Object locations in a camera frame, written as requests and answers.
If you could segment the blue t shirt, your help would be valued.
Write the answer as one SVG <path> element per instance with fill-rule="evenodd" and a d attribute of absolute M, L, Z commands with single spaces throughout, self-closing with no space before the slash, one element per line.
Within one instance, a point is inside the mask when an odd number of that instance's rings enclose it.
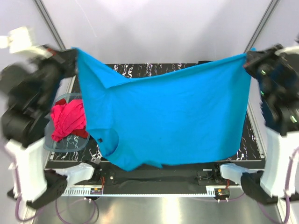
<path fill-rule="evenodd" d="M 251 80 L 245 60 L 240 54 L 127 78 L 79 50 L 86 130 L 102 156 L 126 171 L 224 160 L 242 141 Z"/>

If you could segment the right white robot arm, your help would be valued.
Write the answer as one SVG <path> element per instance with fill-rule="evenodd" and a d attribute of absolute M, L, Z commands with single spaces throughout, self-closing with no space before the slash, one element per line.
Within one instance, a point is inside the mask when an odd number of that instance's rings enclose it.
<path fill-rule="evenodd" d="M 243 192 L 263 205 L 297 201 L 295 176 L 299 149 L 299 48 L 277 44 L 249 51 L 246 72 L 258 81 L 261 111 L 268 138 L 264 170 L 234 163 L 219 166 L 219 177 L 241 185 Z"/>

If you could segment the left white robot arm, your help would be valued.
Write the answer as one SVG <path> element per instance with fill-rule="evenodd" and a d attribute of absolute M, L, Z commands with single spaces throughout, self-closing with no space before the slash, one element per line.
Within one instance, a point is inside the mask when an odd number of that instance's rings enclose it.
<path fill-rule="evenodd" d="M 41 49 L 46 56 L 32 58 L 37 71 L 30 73 L 23 65 L 14 63 L 0 73 L 0 91 L 8 97 L 0 127 L 14 171 L 14 187 L 8 196 L 24 201 L 35 210 L 57 200 L 67 187 L 90 180 L 95 170 L 91 162 L 65 169 L 44 169 L 42 154 L 47 116 L 60 82 L 75 74 L 78 52 L 75 49 L 58 51 L 49 45 Z"/>

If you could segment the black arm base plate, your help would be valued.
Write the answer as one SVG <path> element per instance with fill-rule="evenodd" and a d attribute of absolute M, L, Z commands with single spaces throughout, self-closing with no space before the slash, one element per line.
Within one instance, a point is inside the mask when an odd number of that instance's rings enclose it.
<path fill-rule="evenodd" d="M 163 166 L 156 168 L 142 165 L 132 171 L 125 171 L 110 162 L 101 162 L 94 177 L 87 181 L 80 181 L 82 185 L 99 185 L 104 179 L 104 185 L 120 185 L 131 182 L 186 182 L 196 185 L 223 185 L 232 186 L 220 175 L 222 163 L 200 163 L 179 166 Z"/>

